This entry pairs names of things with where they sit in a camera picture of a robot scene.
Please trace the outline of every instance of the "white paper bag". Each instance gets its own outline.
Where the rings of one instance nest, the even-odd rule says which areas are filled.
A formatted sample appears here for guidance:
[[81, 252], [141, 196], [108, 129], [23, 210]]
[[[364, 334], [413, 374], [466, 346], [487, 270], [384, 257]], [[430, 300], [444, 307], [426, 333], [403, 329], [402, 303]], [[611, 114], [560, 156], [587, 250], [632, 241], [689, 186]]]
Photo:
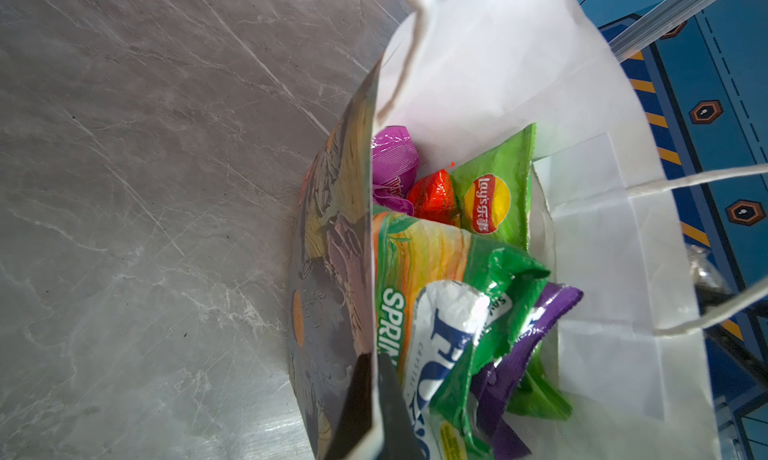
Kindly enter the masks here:
[[427, 174], [536, 123], [547, 205], [532, 222], [548, 210], [554, 234], [532, 225], [545, 235], [533, 242], [554, 249], [558, 282], [585, 292], [559, 327], [574, 416], [510, 423], [536, 458], [718, 458], [702, 335], [654, 335], [698, 307], [672, 195], [628, 194], [664, 173], [603, 37], [575, 0], [423, 4], [384, 53], [379, 126], [407, 126]]

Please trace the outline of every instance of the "shopping bag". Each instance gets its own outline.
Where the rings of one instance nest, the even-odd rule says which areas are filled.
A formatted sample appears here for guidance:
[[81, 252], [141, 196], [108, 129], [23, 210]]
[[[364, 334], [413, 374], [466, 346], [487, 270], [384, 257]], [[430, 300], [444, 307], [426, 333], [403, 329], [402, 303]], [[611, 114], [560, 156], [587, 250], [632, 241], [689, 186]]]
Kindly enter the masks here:
[[[370, 139], [408, 127], [420, 174], [536, 123], [532, 253], [585, 292], [562, 319], [554, 376], [567, 422], [507, 418], [535, 458], [718, 458], [698, 307], [648, 121], [575, 0], [409, 0], [310, 168], [294, 242], [291, 383], [318, 458], [387, 441], [376, 379]], [[370, 358], [364, 428], [347, 432], [351, 371]]]

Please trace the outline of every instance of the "lay's logo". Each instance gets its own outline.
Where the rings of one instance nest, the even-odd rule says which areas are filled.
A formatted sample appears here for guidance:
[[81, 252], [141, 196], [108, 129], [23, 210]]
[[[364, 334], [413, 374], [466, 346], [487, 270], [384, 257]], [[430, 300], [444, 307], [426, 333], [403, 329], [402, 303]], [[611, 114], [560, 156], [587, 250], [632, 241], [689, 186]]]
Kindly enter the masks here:
[[478, 234], [492, 234], [509, 213], [509, 187], [494, 174], [478, 177], [464, 196], [464, 211]]

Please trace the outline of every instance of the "marble surface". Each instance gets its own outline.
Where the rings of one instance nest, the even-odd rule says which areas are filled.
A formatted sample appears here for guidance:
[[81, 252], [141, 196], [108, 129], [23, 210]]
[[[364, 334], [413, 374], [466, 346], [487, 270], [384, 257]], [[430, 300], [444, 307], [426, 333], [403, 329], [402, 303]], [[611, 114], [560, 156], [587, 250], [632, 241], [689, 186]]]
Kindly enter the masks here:
[[298, 189], [403, 0], [0, 0], [0, 458], [312, 458]]

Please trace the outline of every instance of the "hexagonal bolt graphic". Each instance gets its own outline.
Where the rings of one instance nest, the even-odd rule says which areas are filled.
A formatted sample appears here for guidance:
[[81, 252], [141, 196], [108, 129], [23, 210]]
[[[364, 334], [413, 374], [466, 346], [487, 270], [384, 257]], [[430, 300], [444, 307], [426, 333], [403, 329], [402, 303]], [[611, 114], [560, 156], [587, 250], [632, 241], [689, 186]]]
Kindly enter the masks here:
[[669, 30], [667, 33], [661, 35], [661, 40], [667, 40], [668, 38], [675, 38], [677, 35], [680, 34], [680, 32], [683, 31], [683, 28], [688, 24], [688, 21], [677, 25], [677, 27], [673, 28], [672, 30]]
[[690, 111], [690, 121], [695, 125], [707, 125], [723, 114], [723, 105], [719, 100], [704, 100]]
[[752, 226], [766, 217], [766, 212], [760, 202], [739, 200], [726, 208], [728, 220], [732, 224]]

